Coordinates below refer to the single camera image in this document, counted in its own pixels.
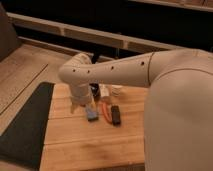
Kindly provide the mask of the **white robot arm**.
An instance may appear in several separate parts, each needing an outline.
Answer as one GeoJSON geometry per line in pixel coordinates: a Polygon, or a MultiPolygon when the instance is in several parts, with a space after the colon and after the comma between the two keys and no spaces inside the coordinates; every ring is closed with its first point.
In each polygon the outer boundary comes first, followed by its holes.
{"type": "Polygon", "coordinates": [[[90,101],[90,83],[147,87],[146,171],[213,171],[213,54],[176,49],[93,64],[84,53],[59,69],[72,100],[90,101]]]}

